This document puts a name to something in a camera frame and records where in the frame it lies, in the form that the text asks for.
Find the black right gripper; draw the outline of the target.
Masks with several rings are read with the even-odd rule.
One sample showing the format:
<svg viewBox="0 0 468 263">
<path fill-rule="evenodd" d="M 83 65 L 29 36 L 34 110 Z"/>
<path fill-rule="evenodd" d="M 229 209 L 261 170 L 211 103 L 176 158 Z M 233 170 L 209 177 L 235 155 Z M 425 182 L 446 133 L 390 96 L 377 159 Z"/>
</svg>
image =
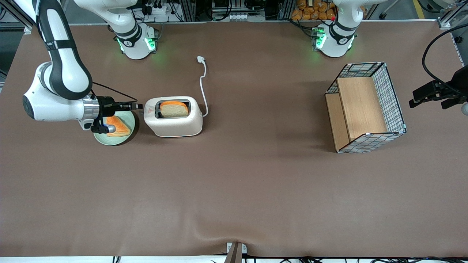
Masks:
<svg viewBox="0 0 468 263">
<path fill-rule="evenodd" d="M 115 110 L 115 101 L 112 97 L 92 96 L 91 98 L 95 98 L 99 105 L 98 115 L 91 126 L 91 132 L 97 134 L 113 133 L 116 130 L 115 125 L 106 125 L 104 118 L 114 116 L 116 111 L 142 110 L 143 106 L 141 103 L 116 103 L 119 108 Z"/>
</svg>

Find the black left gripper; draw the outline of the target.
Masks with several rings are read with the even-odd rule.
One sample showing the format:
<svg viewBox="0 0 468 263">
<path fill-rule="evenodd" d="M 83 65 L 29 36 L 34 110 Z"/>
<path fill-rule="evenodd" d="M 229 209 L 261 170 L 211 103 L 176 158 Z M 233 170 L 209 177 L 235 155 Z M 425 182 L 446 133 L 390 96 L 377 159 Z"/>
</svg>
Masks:
<svg viewBox="0 0 468 263">
<path fill-rule="evenodd" d="M 467 102 L 468 95 L 468 65 L 457 70 L 452 76 L 452 88 L 459 91 L 463 96 L 455 96 L 441 102 L 441 107 L 446 110 L 458 104 Z M 413 99 L 408 102 L 410 108 L 430 101 L 443 100 L 445 86 L 438 81 L 430 81 L 412 92 Z"/>
</svg>

